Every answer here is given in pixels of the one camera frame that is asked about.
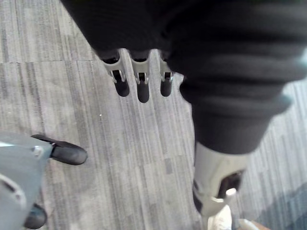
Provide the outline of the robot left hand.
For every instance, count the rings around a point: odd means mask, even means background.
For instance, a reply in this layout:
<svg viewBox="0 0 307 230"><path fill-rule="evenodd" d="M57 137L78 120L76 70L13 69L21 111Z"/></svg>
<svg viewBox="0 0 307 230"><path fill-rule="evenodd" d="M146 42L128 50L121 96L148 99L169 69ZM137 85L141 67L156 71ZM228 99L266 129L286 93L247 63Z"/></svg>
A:
<svg viewBox="0 0 307 230"><path fill-rule="evenodd" d="M304 79L304 0L65 0L63 5L108 68L161 51L183 75L195 134L193 200L205 218L229 211L248 158Z"/></svg>

